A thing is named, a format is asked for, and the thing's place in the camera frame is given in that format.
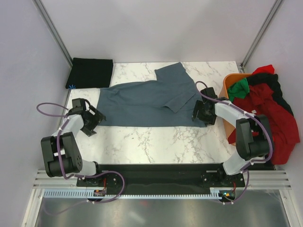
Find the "blue-grey t shirt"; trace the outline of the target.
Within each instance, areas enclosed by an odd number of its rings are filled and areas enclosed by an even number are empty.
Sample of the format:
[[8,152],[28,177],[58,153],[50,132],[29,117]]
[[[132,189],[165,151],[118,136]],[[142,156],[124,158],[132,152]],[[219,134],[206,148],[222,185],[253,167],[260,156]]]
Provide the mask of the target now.
[[192,120],[201,100],[195,83],[178,62],[155,70],[156,80],[130,82],[102,88],[97,110],[106,120],[101,126],[204,127]]

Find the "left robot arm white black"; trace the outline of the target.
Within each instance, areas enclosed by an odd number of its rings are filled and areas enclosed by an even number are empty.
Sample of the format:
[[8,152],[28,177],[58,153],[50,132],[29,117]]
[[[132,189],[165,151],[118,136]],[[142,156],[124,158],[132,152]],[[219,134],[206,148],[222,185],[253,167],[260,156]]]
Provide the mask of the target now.
[[84,98],[73,99],[72,109],[62,117],[58,130],[41,139],[46,174],[64,179],[86,177],[93,186],[101,185],[103,173],[97,170],[97,162],[82,159],[76,137],[80,131],[88,137],[97,134],[95,128],[106,117]]

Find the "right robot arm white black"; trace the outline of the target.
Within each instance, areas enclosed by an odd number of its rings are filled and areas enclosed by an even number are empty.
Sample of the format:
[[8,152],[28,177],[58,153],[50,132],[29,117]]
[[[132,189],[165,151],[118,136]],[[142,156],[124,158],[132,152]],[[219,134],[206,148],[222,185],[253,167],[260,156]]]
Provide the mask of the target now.
[[212,182],[228,186],[234,176],[241,175],[250,165],[267,162],[274,151],[273,137],[268,118],[261,114],[248,113],[235,106],[227,98],[219,98],[212,87],[200,91],[202,100],[196,101],[192,120],[199,119],[208,125],[214,125],[220,117],[236,130],[236,152],[221,163]]

